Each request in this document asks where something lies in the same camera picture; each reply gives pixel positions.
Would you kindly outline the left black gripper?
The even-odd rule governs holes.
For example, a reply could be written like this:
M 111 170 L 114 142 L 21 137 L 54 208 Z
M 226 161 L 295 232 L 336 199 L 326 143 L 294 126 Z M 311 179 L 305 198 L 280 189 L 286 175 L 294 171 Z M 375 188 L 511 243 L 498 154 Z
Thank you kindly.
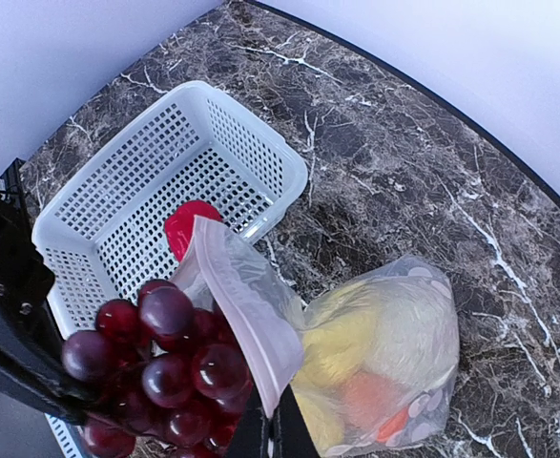
M 72 379 L 52 352 L 60 337 L 44 308 L 55 276 L 0 191 L 0 393 L 82 425 L 95 392 Z

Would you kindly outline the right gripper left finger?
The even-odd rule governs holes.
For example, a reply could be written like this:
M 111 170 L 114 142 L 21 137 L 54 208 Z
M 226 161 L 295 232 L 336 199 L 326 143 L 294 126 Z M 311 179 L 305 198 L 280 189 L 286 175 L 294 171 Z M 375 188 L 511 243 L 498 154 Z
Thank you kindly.
M 257 390 L 250 394 L 225 458 L 268 458 L 271 420 Z

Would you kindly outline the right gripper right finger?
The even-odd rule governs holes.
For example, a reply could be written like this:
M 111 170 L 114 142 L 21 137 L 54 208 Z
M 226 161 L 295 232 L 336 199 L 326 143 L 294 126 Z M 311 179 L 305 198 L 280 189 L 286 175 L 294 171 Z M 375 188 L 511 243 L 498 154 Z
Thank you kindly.
M 291 386 L 280 397 L 271 423 L 273 458 L 318 458 Z

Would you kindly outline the yellow toy fruit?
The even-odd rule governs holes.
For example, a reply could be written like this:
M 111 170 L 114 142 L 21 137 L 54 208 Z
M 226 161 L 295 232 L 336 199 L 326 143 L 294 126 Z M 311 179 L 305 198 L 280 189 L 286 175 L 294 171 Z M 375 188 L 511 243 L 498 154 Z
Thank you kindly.
M 345 426 L 328 400 L 307 391 L 294 392 L 312 442 L 320 456 L 342 443 Z
M 344 383 L 363 365 L 377 323 L 373 308 L 357 307 L 305 331 L 304 362 L 295 380 L 321 388 Z

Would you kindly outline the orange toy pumpkin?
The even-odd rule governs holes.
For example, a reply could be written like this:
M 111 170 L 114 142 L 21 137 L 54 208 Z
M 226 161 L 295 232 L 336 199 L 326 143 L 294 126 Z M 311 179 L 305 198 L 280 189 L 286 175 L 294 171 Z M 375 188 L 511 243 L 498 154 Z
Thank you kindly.
M 402 431 L 408 419 L 404 388 L 390 379 L 358 372 L 342 388 L 347 419 L 362 433 L 376 433 L 379 443 Z

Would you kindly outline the dark red toy grapes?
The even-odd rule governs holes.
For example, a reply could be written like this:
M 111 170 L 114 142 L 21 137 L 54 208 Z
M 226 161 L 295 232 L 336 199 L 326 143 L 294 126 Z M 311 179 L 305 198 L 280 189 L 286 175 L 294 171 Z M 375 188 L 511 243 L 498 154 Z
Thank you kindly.
M 219 309 L 194 306 L 161 279 L 145 282 L 136 302 L 102 304 L 94 328 L 74 332 L 61 359 L 99 394 L 81 430 L 95 457 L 129 457 L 140 437 L 175 457 L 223 457 L 253 388 Z

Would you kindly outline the clear zip top bag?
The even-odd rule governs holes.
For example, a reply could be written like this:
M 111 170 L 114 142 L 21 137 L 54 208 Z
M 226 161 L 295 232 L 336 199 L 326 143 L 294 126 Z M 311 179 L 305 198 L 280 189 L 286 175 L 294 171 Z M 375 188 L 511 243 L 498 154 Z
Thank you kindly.
M 226 225 L 191 219 L 174 283 L 218 310 L 279 426 L 291 391 L 313 453 L 407 448 L 442 432 L 459 363 L 447 277 L 405 256 L 310 303 Z

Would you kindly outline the white plastic basket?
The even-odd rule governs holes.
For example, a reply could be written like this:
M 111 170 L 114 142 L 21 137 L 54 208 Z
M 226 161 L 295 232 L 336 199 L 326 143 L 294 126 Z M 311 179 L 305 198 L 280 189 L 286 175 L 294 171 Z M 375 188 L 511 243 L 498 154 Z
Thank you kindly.
M 264 237 L 308 180 L 302 157 L 228 94 L 201 81 L 161 97 L 101 148 L 43 209 L 32 240 L 53 271 L 63 337 L 93 327 L 107 300 L 176 271 L 163 226 L 203 200 L 249 242 Z

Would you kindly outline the white toy cauliflower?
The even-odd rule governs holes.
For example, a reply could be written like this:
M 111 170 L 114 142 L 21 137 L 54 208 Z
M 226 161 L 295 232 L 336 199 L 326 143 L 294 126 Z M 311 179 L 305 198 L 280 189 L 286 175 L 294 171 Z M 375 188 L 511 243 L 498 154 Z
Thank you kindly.
M 372 283 L 378 316 L 367 370 L 414 390 L 443 385 L 459 363 L 459 329 L 450 286 L 427 277 Z

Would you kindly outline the red toy bell pepper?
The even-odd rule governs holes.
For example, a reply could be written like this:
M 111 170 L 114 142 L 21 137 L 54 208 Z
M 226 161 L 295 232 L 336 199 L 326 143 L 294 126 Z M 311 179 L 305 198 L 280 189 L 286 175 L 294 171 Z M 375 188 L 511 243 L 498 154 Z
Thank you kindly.
M 188 250 L 197 216 L 223 222 L 221 214 L 203 200 L 191 200 L 179 205 L 164 222 L 164 233 L 171 252 L 181 262 Z

